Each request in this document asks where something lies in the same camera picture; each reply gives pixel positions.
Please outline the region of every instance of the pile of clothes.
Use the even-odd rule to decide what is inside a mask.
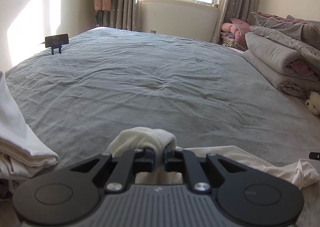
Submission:
[[[241,51],[248,50],[245,34],[250,32],[250,25],[239,19],[230,19],[231,23],[223,23],[220,33],[220,44]]]
[[[252,14],[259,26],[245,35],[243,57],[283,93],[306,100],[320,92],[320,22]]]

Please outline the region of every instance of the folded blanket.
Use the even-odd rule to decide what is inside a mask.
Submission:
[[[291,65],[297,66],[295,62],[303,63],[305,61],[305,58],[297,50],[252,32],[247,33],[245,37],[250,52],[278,73],[314,82],[319,80],[312,70],[308,74],[302,75],[292,69]]]
[[[314,82],[282,75],[253,55],[250,50],[245,51],[242,54],[242,57],[252,64],[252,66],[257,69],[274,88],[282,93],[287,93],[306,100],[309,98],[311,91],[320,91],[319,81]]]
[[[271,28],[252,26],[251,32],[297,50],[305,58],[308,67],[320,75],[320,51],[316,48]]]
[[[26,180],[58,162],[58,155],[26,124],[0,71],[0,179]]]
[[[182,175],[180,173],[167,173],[164,171],[162,157],[164,147],[167,145],[171,145],[173,149],[179,148],[176,146],[176,138],[173,134],[161,129],[137,127],[122,131],[109,145],[107,152],[112,153],[114,156],[121,156],[126,150],[152,148],[156,153],[155,171],[137,174],[135,182],[143,184],[182,183]],[[297,163],[288,166],[276,167],[235,146],[189,148],[187,150],[194,152],[198,157],[205,157],[207,153],[217,153],[241,164],[287,180],[299,189],[318,182],[320,179],[318,172],[307,159],[299,159]]]

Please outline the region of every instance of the gray bed sheet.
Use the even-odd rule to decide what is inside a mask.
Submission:
[[[26,123],[60,156],[56,168],[103,152],[136,126],[172,132],[184,148],[236,145],[276,166],[320,151],[319,118],[303,101],[216,44],[94,29],[6,77]],[[299,226],[320,226],[319,185],[302,192]]]

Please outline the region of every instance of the stuffed animal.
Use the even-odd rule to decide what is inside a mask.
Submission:
[[[313,115],[320,115],[320,95],[318,93],[311,92],[309,99],[306,100],[304,105]]]

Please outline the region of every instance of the white garment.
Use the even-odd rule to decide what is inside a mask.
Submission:
[[[136,183],[144,184],[178,184],[182,183],[180,173],[164,171],[162,157],[164,147],[170,144],[173,149],[177,141],[173,134],[161,129],[149,129],[137,127],[122,131],[107,148],[114,156],[121,156],[126,150],[135,148],[151,148],[156,154],[155,171],[152,173],[142,172],[137,174]],[[189,148],[198,157],[205,157],[207,153],[217,153],[230,158],[246,166],[258,169],[265,173],[280,177],[291,182],[299,189],[312,185],[319,181],[320,176],[316,169],[310,164],[308,159],[299,159],[297,163],[277,167],[272,164],[236,147],[208,147],[208,148]]]
[[[0,71],[0,178],[26,180],[58,162],[26,124]]]

